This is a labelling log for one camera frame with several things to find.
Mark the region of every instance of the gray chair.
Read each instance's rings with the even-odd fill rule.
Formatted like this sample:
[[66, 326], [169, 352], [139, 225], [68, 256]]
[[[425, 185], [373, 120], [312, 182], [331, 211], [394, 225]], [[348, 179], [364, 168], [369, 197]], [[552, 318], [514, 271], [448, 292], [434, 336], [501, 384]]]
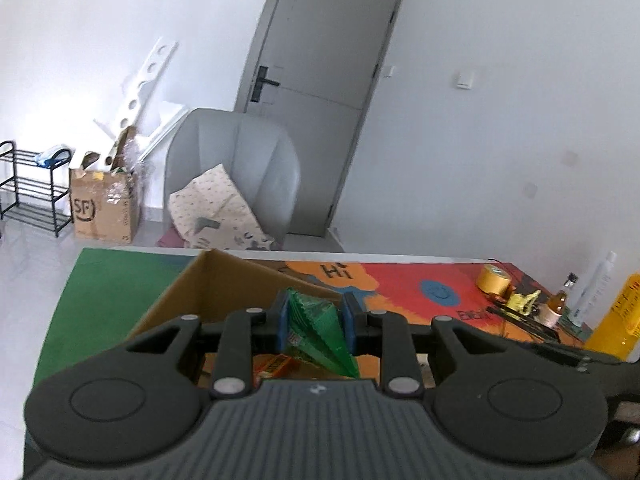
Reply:
[[262, 230], [282, 245], [300, 186], [300, 163], [286, 130], [236, 112], [198, 108], [178, 126], [166, 155], [164, 227], [169, 195], [223, 164]]

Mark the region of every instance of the gray door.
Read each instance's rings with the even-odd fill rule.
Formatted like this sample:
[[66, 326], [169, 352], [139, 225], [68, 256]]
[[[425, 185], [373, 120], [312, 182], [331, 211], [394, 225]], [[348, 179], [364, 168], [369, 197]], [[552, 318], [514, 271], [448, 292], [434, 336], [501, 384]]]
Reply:
[[292, 233], [325, 234], [396, 3], [276, 4], [255, 75], [280, 86], [254, 85], [246, 111], [285, 126], [298, 152], [302, 182]]

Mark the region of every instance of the red painted area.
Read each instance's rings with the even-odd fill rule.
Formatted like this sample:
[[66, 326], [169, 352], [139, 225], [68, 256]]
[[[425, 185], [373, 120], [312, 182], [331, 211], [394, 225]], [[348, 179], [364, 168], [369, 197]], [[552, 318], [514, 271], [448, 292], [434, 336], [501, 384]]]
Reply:
[[[393, 304], [430, 320], [434, 316], [462, 319], [478, 328], [498, 326], [501, 318], [488, 314], [489, 302], [476, 287], [482, 264], [362, 264], [378, 283], [376, 293]], [[450, 286], [460, 297], [457, 306], [441, 306], [421, 291], [423, 280]]]

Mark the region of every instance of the blue painted circle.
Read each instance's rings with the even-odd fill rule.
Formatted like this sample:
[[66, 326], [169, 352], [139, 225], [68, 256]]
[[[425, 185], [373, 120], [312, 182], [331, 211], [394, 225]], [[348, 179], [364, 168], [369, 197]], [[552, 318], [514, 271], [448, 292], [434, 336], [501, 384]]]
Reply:
[[440, 306], [458, 306], [460, 304], [460, 297], [456, 291], [444, 283], [423, 280], [420, 282], [420, 290], [425, 298]]

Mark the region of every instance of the sf cardboard box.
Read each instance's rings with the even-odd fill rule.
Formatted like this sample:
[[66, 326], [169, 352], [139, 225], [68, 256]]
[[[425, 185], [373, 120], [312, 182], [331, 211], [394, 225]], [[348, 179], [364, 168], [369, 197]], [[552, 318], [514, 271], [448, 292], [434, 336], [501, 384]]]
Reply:
[[135, 174], [70, 170], [76, 236], [130, 244], [140, 219]]
[[[295, 288], [303, 294], [339, 304], [337, 292], [312, 285], [277, 270], [236, 258], [222, 251], [203, 251], [149, 308], [129, 337], [184, 314], [197, 314], [203, 323], [222, 321], [234, 310], [259, 306], [267, 309], [279, 291]], [[267, 356], [256, 356], [254, 362]], [[211, 372], [214, 354], [207, 354], [204, 371]], [[296, 378], [337, 378], [331, 372], [302, 364]]]

